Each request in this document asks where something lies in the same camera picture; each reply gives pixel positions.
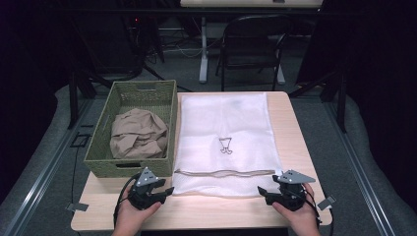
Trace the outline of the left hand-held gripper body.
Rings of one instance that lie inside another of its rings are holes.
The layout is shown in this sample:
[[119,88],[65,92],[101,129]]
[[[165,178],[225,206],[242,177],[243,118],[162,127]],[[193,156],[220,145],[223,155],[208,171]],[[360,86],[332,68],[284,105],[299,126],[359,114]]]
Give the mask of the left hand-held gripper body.
[[157,202],[163,204],[164,201],[158,201],[150,190],[150,184],[159,179],[146,167],[128,193],[128,200],[131,205],[139,210],[144,210]]

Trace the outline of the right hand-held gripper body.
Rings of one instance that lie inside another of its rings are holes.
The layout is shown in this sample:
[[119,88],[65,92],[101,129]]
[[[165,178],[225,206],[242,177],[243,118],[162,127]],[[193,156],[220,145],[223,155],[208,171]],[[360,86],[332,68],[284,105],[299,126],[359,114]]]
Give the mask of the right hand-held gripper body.
[[279,202],[292,211],[301,208],[306,201],[306,193],[303,185],[314,183],[315,179],[297,172],[287,170],[278,177],[280,199]]

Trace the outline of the green woven basket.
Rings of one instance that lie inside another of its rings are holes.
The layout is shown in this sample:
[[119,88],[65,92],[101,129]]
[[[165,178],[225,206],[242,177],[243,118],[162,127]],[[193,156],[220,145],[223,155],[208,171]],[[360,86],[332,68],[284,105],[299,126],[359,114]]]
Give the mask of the green woven basket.
[[[168,144],[162,158],[118,159],[110,149],[112,123],[119,114],[139,108],[157,115],[168,127]],[[131,177],[148,167],[156,176],[173,172],[177,121],[175,81],[115,82],[101,112],[84,160],[97,178]]]

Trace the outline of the beige garment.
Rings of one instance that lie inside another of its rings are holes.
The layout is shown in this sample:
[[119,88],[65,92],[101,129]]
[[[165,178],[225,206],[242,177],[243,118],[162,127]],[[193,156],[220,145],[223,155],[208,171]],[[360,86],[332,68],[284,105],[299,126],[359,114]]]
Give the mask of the beige garment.
[[154,113],[139,108],[115,117],[110,150],[117,159],[163,158],[167,148],[167,125]]

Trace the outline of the white mesh laundry bag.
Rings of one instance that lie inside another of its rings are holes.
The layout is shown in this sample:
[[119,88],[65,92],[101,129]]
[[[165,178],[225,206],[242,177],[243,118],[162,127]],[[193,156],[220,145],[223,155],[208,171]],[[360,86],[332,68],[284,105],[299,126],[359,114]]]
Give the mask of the white mesh laundry bag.
[[176,195],[254,197],[280,170],[264,92],[181,98]]

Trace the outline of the person's right hand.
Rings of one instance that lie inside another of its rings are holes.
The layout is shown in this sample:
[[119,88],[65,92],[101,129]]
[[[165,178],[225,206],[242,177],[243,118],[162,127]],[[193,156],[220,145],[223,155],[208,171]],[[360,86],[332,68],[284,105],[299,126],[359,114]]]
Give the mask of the person's right hand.
[[291,211],[280,203],[273,203],[272,207],[288,222],[297,236],[321,236],[317,224],[316,211],[311,207],[314,191],[308,183],[304,184],[307,191],[306,202],[296,211]]

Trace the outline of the person's left hand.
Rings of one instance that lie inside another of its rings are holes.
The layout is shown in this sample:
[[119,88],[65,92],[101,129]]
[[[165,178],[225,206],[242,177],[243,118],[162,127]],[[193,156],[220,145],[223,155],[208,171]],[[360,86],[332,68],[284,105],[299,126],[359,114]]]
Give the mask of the person's left hand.
[[135,236],[142,228],[143,223],[161,207],[157,202],[147,209],[139,210],[132,206],[128,200],[119,205],[116,225],[111,236]]

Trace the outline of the grey tape piece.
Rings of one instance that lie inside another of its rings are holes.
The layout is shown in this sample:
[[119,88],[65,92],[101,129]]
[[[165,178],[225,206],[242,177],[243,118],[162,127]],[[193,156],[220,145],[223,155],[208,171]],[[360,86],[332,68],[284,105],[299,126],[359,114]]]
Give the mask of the grey tape piece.
[[81,203],[69,203],[67,206],[66,206],[66,209],[67,210],[69,210],[69,211],[72,211],[72,212],[75,212],[75,211],[86,211],[87,209],[88,209],[88,205],[86,205],[86,204],[81,204]]
[[332,208],[332,205],[336,202],[336,199],[333,196],[328,196],[326,199],[318,203],[320,210],[325,210],[327,208]]

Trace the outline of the black floor socket plate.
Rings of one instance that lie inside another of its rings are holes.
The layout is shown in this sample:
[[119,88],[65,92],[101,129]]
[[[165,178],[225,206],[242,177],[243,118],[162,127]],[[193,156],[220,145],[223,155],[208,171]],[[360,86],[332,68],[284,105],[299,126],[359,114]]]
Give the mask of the black floor socket plate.
[[80,134],[78,133],[72,140],[70,147],[71,148],[84,148],[89,138],[91,137],[91,134]]

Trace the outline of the black metal stand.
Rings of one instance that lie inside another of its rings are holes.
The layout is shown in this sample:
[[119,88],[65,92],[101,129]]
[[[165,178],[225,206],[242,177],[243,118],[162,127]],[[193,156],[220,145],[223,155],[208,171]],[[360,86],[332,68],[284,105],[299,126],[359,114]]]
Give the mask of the black metal stand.
[[297,97],[314,87],[325,83],[325,88],[321,93],[322,102],[331,102],[336,94],[337,99],[337,110],[336,110],[336,123],[342,133],[346,132],[345,128],[345,105],[346,105],[346,87],[347,77],[343,72],[330,72],[325,76],[309,82],[295,91],[289,94],[290,97]]
[[82,69],[72,73],[69,77],[69,95],[70,95],[70,123],[68,128],[72,129],[79,119],[78,91],[88,99],[93,99],[97,95],[93,83],[99,83],[110,89],[112,83],[102,76],[89,70]]

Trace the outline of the white background desk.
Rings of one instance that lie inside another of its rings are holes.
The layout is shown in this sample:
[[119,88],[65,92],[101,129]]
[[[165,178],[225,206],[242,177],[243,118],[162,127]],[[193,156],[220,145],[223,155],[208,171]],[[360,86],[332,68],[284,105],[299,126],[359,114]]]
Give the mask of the white background desk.
[[[197,9],[220,9],[220,10],[263,10],[263,9],[312,9],[322,7],[324,0],[180,0],[183,8]],[[207,43],[207,17],[200,20],[202,27],[202,56],[199,82],[205,84],[208,81],[208,43]]]

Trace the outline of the black folding chair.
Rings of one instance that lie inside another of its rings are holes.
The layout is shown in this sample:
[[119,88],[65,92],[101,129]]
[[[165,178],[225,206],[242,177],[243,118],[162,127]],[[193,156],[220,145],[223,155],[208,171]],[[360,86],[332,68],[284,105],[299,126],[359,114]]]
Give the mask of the black folding chair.
[[231,21],[223,31],[215,74],[225,89],[225,71],[273,68],[275,90],[283,44],[292,30],[292,21],[285,15],[243,16]]

